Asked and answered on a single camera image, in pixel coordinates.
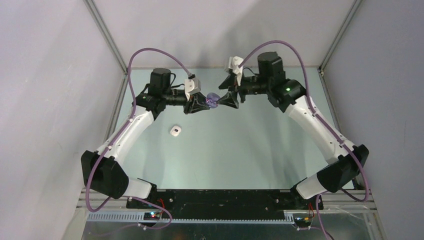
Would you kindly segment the purple oval charging case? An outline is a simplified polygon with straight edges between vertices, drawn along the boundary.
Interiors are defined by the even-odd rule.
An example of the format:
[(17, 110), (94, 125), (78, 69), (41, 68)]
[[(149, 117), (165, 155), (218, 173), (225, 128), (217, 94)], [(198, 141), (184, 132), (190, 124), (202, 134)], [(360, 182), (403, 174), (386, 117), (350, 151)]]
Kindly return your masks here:
[(211, 109), (215, 109), (218, 107), (218, 100), (221, 97), (214, 93), (214, 92), (210, 92), (207, 94), (206, 96), (206, 104), (211, 108)]

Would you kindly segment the white earbud charging case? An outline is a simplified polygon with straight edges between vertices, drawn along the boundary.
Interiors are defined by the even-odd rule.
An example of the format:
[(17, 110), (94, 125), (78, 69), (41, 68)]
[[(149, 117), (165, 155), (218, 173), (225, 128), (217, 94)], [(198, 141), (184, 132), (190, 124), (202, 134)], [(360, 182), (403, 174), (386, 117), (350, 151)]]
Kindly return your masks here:
[(182, 128), (179, 125), (174, 125), (171, 130), (170, 130), (170, 134), (173, 137), (177, 137), (178, 135), (181, 134)]

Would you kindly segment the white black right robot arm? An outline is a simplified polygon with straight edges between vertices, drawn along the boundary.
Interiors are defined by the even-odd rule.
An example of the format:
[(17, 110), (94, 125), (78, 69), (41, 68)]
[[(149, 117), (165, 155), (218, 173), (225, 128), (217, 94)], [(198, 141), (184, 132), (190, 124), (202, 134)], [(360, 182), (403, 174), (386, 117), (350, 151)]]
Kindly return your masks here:
[(290, 201), (295, 208), (304, 209), (311, 198), (324, 192), (339, 191), (360, 174), (369, 156), (368, 148), (345, 138), (321, 116), (305, 87), (286, 77), (283, 60), (276, 52), (264, 52), (257, 57), (259, 72), (253, 76), (245, 76), (243, 61), (238, 56), (229, 57), (228, 76), (219, 86), (228, 92), (217, 104), (237, 109), (247, 95), (267, 95), (275, 108), (287, 114), (311, 137), (327, 162), (326, 167), (291, 189)]

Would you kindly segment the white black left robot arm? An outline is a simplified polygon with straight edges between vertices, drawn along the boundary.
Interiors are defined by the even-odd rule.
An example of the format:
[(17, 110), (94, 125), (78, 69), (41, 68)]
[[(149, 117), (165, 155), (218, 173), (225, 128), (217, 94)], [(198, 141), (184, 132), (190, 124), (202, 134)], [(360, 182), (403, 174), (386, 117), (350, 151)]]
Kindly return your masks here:
[(113, 199), (137, 197), (145, 208), (156, 206), (158, 194), (152, 191), (154, 184), (129, 177), (123, 169), (127, 154), (167, 106), (182, 106), (185, 114), (210, 108), (194, 74), (184, 80), (183, 89), (172, 85), (174, 76), (169, 69), (155, 68), (149, 83), (133, 98), (129, 115), (121, 127), (97, 150), (87, 150), (82, 154), (81, 166), (87, 189)]

